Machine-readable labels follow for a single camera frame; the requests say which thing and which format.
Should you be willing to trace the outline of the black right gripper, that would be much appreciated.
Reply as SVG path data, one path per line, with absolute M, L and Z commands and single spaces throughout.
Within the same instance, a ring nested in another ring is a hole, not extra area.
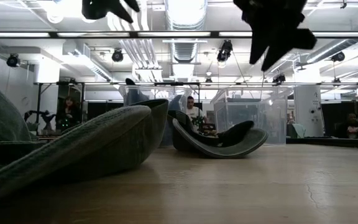
M 261 71 L 266 72 L 292 48 L 315 46 L 313 33 L 298 27 L 305 19 L 305 0 L 234 0 L 233 3 L 252 30 L 249 63 L 255 64 L 266 53 Z

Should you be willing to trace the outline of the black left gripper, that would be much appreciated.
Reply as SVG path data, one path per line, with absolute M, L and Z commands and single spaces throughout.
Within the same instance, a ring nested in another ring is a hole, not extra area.
M 140 11 L 136 0 L 124 0 L 124 2 L 135 12 Z M 122 20 L 133 23 L 132 17 L 118 0 L 82 0 L 81 12 L 86 19 L 90 20 L 104 18 L 107 13 L 111 12 Z

